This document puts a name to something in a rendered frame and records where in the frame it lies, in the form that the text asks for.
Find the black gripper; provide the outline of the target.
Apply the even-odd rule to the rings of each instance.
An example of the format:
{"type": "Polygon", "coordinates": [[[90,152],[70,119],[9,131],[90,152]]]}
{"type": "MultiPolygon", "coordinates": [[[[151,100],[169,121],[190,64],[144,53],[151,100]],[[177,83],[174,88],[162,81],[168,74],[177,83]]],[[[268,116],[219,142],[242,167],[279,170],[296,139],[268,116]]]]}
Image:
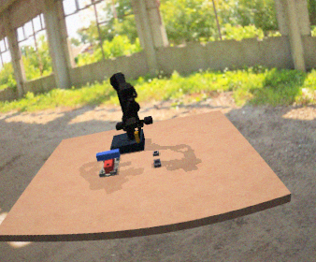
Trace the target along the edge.
{"type": "MultiPolygon", "coordinates": [[[[131,114],[133,114],[133,113],[130,113],[129,111],[126,111],[125,113],[126,113],[127,118],[132,117],[131,114]]],[[[137,113],[134,113],[133,115],[138,116],[137,113]]],[[[144,123],[145,123],[145,124],[152,124],[153,120],[152,120],[152,117],[151,117],[151,116],[147,116],[147,117],[144,117],[144,119],[143,119],[143,120],[140,120],[140,121],[141,121],[141,124],[138,124],[138,125],[137,125],[138,137],[139,137],[139,138],[140,138],[141,127],[144,126],[144,123]]],[[[123,121],[122,121],[122,122],[118,122],[118,123],[116,124],[116,130],[117,130],[117,131],[118,131],[118,130],[122,130],[123,127],[125,127],[125,130],[128,130],[128,127],[126,126],[126,123],[124,123],[123,121]]],[[[134,129],[128,130],[128,131],[129,131],[129,132],[132,134],[132,136],[135,138],[134,129]]]]}

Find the red fuselage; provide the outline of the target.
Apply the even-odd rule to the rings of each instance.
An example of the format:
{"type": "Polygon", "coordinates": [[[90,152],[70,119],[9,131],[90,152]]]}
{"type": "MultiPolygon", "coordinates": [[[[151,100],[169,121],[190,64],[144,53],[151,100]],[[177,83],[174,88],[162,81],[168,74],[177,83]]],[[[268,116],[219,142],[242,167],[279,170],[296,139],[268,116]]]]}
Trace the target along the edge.
{"type": "Polygon", "coordinates": [[[103,168],[106,174],[108,174],[110,171],[114,171],[114,161],[115,158],[105,160],[103,168]]]}

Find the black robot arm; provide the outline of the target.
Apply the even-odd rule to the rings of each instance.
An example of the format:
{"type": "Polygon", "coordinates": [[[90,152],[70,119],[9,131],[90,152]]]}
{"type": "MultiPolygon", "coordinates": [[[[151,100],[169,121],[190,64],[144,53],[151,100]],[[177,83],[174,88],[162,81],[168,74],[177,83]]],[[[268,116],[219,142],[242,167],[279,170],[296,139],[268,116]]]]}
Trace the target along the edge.
{"type": "MultiPolygon", "coordinates": [[[[122,107],[123,122],[126,123],[128,130],[134,129],[135,132],[135,128],[137,128],[137,125],[141,124],[139,117],[133,115],[134,113],[139,112],[140,109],[139,104],[135,101],[135,98],[137,98],[136,88],[132,86],[131,83],[126,83],[122,72],[113,74],[112,77],[109,79],[109,82],[113,89],[117,92],[117,96],[122,107]],[[131,114],[132,117],[127,118],[125,113],[126,111],[133,113],[131,114]]],[[[134,139],[132,134],[128,130],[125,130],[125,127],[123,127],[122,130],[123,132],[126,132],[127,141],[134,139]]]]}

